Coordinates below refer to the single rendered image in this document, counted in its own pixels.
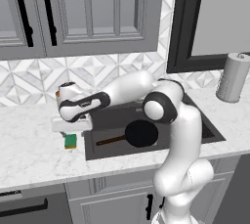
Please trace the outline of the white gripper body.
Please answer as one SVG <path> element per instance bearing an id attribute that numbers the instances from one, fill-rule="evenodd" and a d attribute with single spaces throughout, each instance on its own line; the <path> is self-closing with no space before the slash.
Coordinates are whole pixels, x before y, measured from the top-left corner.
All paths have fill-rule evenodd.
<path id="1" fill-rule="evenodd" d="M 59 115 L 55 115 L 51 118 L 51 123 L 54 132 L 82 132 L 93 128 L 91 117 L 79 119 L 75 122 L 67 122 Z"/>

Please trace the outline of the green and yellow sponge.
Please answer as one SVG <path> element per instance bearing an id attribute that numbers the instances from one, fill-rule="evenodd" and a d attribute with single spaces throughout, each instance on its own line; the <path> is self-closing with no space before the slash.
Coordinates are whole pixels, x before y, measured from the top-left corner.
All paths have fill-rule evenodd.
<path id="1" fill-rule="evenodd" d="M 64 147 L 66 149 L 75 149 L 77 146 L 77 135 L 76 134 L 66 134 L 64 136 Z"/>

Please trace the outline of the dark sink basin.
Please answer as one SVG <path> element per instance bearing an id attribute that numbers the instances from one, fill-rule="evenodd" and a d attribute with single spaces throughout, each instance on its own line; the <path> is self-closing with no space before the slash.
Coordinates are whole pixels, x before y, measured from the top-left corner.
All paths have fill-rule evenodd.
<path id="1" fill-rule="evenodd" d="M 87 160 L 166 150 L 170 146 L 170 126 L 157 122 L 154 122 L 154 125 L 158 130 L 158 139 L 152 146 L 136 148 L 126 140 L 102 146 L 97 145 L 99 141 L 122 136 L 126 126 L 134 120 L 150 121 L 143 112 L 141 102 L 132 102 L 92 112 L 91 118 L 93 129 L 83 133 Z"/>

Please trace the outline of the grey false drawer front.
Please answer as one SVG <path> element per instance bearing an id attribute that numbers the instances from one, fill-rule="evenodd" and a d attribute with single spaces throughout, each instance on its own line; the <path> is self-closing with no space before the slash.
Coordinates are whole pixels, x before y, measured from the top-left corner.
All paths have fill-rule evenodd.
<path id="1" fill-rule="evenodd" d="M 115 192 L 122 189 L 138 188 L 152 183 L 155 170 L 137 171 L 126 174 L 79 180 L 65 184 L 71 200 L 97 194 Z"/>

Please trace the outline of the dark grey dishwasher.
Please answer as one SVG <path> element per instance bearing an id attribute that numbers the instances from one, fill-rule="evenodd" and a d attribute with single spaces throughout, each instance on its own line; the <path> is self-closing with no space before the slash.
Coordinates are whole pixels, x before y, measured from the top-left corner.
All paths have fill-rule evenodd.
<path id="1" fill-rule="evenodd" d="M 0 224 L 72 224 L 64 185 L 0 193 Z"/>

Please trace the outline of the grey base cupboard door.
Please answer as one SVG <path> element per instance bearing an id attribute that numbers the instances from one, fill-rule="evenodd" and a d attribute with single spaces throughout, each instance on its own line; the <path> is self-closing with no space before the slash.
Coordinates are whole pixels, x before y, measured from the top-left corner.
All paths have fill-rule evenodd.
<path id="1" fill-rule="evenodd" d="M 193 200 L 190 213 L 203 224 L 213 224 L 234 171 L 216 174 Z"/>
<path id="2" fill-rule="evenodd" d="M 150 220 L 147 195 L 153 194 Z M 70 200 L 73 224 L 150 224 L 157 196 L 151 186 Z"/>

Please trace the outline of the black framed window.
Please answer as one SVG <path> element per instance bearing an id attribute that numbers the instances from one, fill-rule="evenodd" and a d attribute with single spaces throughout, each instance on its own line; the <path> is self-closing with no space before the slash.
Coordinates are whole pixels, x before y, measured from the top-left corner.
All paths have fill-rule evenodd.
<path id="1" fill-rule="evenodd" d="M 169 73 L 222 69 L 250 54 L 250 0 L 175 0 Z"/>

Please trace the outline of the grey paper towel roll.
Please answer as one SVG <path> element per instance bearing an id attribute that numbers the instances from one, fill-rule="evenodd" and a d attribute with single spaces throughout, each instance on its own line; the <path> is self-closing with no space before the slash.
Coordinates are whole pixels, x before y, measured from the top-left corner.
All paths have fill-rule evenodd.
<path id="1" fill-rule="evenodd" d="M 249 55 L 229 53 L 217 87 L 217 98 L 226 103 L 238 103 L 249 69 Z"/>

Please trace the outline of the wide grey wall cupboard door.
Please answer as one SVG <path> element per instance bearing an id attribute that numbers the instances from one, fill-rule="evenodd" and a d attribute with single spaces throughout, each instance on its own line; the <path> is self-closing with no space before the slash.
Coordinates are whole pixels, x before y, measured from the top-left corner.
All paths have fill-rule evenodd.
<path id="1" fill-rule="evenodd" d="M 36 0 L 49 57 L 157 50 L 162 0 L 51 0 L 52 46 L 44 0 Z"/>

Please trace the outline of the narrow grey wall cupboard door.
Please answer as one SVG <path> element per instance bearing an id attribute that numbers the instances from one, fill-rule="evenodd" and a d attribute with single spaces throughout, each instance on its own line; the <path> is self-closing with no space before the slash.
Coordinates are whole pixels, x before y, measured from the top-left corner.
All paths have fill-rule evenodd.
<path id="1" fill-rule="evenodd" d="M 0 61 L 36 59 L 46 56 L 36 0 L 24 0 L 33 29 L 33 47 L 28 47 L 18 0 L 0 0 Z"/>

